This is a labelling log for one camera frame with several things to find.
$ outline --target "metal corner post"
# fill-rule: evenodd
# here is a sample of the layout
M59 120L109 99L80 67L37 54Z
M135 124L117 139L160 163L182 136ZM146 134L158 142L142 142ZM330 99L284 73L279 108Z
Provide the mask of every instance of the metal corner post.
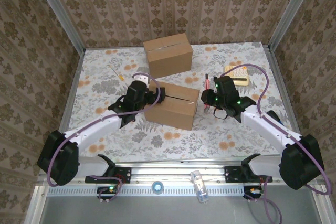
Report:
M83 61L84 61L84 53L83 52L80 55L79 61L78 61L78 65L77 65L77 69L76 69L76 73L74 76L74 79L72 81L72 85L71 85L71 89L69 92L69 97L68 97L68 101L67 104L65 106L64 109L64 114L59 126L59 130L60 132L64 132L68 130L69 127L69 123L70 123L70 117L71 117L71 112L72 112L72 107L74 105L74 101L75 101L75 96L76 96L76 90L77 90L77 86L78 86L78 82L79 82L79 77L80 77L80 72L82 70L82 66L83 66ZM45 180L44 177L45 174L40 174L38 181L41 180ZM27 215L26 215L26 219L24 224L39 224L40 223L40 219L42 216L42 212L43 212L43 208L44 208L44 204L46 201L46 197L47 194L49 192L49 186L46 183L43 183L43 185L36 185L33 195L31 197L30 200L30 204L29 204L29 208L27 211Z
M77 33L76 28L73 26L69 16L64 9L60 0L47 0L48 4L54 11L57 19L61 23L63 29L67 33L69 39L71 40L73 46L77 50L79 55L82 55L85 51L85 46L83 41L81 40L79 34Z
M275 51L277 46L279 45L281 39L285 35L290 23L292 22L295 14L299 10L303 0L290 0L284 14L281 17L281 20L275 29L271 39L268 42L268 46L271 51Z
M265 51L265 54L267 56L269 65L271 67L271 70L273 72L275 82L278 86L278 89L279 89L279 92L280 92L280 95L281 95L281 98L282 98L282 101L283 101L283 105L284 105L285 110L287 112L287 116L288 116L288 120L290 122L290 125L295 132L299 133L300 132L299 125L298 125L298 122L296 121L294 110L293 110L292 105L290 103L289 96L288 96L288 93L287 93L287 89L286 89L285 83L283 81L277 59L274 55L274 52L271 49L269 49L267 45L264 45L264 51Z

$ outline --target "gray floor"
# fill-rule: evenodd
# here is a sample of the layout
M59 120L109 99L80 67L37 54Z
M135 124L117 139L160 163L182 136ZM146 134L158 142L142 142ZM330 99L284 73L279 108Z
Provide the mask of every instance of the gray floor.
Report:
M312 194L285 186L268 188L268 198L280 208L283 223L321 223ZM274 221L275 210L269 206ZM211 197L200 204L195 197L119 197L104 204L96 197L49 197L43 224L76 223L269 223L262 202L248 203L242 197Z

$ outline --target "black mount bracket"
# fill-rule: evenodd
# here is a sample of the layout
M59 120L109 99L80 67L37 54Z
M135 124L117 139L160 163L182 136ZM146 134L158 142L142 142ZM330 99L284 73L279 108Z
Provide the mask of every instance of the black mount bracket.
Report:
M107 168L106 172L102 175L102 177L117 177L121 179L123 184L129 184L131 182L132 177L132 167L120 167L116 166L116 164L110 160L108 157L99 154L103 160L105 160L109 168ZM90 176L85 177L85 183L87 184L117 184L118 181L116 179L96 179Z
M260 178L265 181L268 176L257 176L253 174L248 163L260 154L253 154L241 162L241 166L224 166L224 176L226 183L259 183ZM268 182L273 182L273 178L270 177Z

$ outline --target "metal bar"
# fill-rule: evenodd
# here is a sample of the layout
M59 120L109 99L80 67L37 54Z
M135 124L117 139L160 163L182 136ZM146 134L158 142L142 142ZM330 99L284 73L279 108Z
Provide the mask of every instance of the metal bar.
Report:
M273 51L279 45L282 37L286 33L290 23L292 22L296 12L299 10L303 0L290 0L284 14L281 17L280 22L277 25L271 39L269 40L268 45L271 47Z
M325 185L314 185L315 189L320 191L326 191ZM319 195L312 193L315 200L317 210L320 215L322 224L334 224L336 223L336 215L332 207L329 196Z
M94 48L86 48L86 51L112 50L112 49L123 49L123 48L140 48L140 47L94 47Z
M225 182L224 166L239 166L240 160L237 158L226 158L225 161L214 161L198 159L196 161L187 161L186 163L175 162L147 162L147 163L122 163L117 166L132 167L131 185L151 185L154 181L162 181L170 185L186 186L191 184L190 173L199 170L203 180L207 185L230 186L232 184ZM40 176L39 185L47 185L46 175ZM311 184L323 184L321 179L314 180ZM257 185L258 183L237 183L236 185ZM270 185L285 185L281 178L274 178ZM67 186L87 186L85 178L73 179Z
M61 124L59 126L60 132L64 132L68 129L69 123L70 123L70 118L71 118L71 112L72 112L72 107L74 105L75 101L75 96L76 96L76 91L77 91L77 86L79 82L79 77L80 73L82 70L82 65L83 65L83 60L84 60L84 54L85 52L82 52L78 61L76 73L74 76L74 79L72 81L72 85L70 88L69 92L69 97L67 100L67 104L65 106L65 110L62 116ZM29 223L39 223L42 215L42 211L44 208L44 203L45 203L45 195L47 195L49 191L49 186L48 184L45 183L39 183L41 180L45 180L46 174L40 170L39 177L37 179L37 183L33 192L33 196L31 197L29 208L27 211L26 219L25 219L25 224Z
M49 186L35 186L24 224L39 224Z
M283 81L281 71L280 71L277 59L275 57L275 54L272 51L272 49L269 49L269 47L266 46L266 45L264 45L264 51L265 51L266 57L268 59L269 65L271 67L271 70L272 70L275 82L277 84L278 90L280 92L280 95L281 95L281 98L282 98L282 101L283 101L283 105L284 105L285 110L287 112L288 120L290 122L292 130L299 133L300 132L299 125L298 125L298 122L296 121L294 110L293 110L293 107L290 103L289 96L288 96L288 93L287 93L287 89L286 89L285 83Z
M69 19L69 16L64 9L62 3L60 0L47 0L48 4L54 11L57 19L61 23L63 29L67 33L69 39L71 40L73 46L77 50L79 55L82 55L85 51L85 45L83 41L81 40L80 36L77 33L77 30L73 26L71 20Z
M60 188L50 188L48 197L62 197L62 196L97 196L98 186L62 186ZM244 187L237 185L230 186L207 186L206 189L210 196L243 196ZM121 191L118 194L120 196L193 196L195 197L196 191L194 186L169 186L164 184L163 193L157 195L152 191L152 186L135 186L135 185L123 185Z
M74 75L74 79L72 81L72 85L71 85L71 88L70 88L67 104L65 105L62 120L61 120L61 123L59 125L59 131L60 132L65 132L69 128L71 114L72 114L72 107L74 106L77 87L78 87L78 82L79 82L79 78L80 78L80 73L82 71L82 66L83 66L83 62L84 62L84 54L85 54L85 52L83 52L80 55L80 58L79 58L79 61L78 61L76 73Z

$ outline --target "clear plastic container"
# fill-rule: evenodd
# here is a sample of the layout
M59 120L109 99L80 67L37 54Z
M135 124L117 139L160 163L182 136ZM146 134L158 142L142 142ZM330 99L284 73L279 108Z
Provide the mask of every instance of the clear plastic container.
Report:
M194 188L196 190L198 201L200 203L207 202L209 200L209 194L204 185L201 173L199 172L199 170L196 170L194 172L191 172L190 175L191 175L191 181L194 184Z

